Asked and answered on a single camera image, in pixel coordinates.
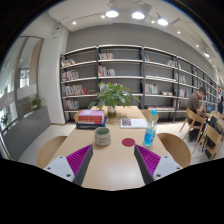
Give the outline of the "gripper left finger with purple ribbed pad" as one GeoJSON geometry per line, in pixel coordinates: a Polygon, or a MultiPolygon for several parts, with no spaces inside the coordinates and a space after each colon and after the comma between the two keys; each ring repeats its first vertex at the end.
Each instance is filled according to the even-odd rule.
{"type": "Polygon", "coordinates": [[[81,186],[92,155],[93,145],[88,145],[67,157],[56,157],[44,170],[81,186]]]}

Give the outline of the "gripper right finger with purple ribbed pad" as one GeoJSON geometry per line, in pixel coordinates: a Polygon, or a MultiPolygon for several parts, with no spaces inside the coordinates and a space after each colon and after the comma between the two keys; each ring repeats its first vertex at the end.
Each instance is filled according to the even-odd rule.
{"type": "Polygon", "coordinates": [[[134,147],[134,155],[145,184],[152,183],[182,169],[171,156],[159,156],[139,145],[134,147]]]}

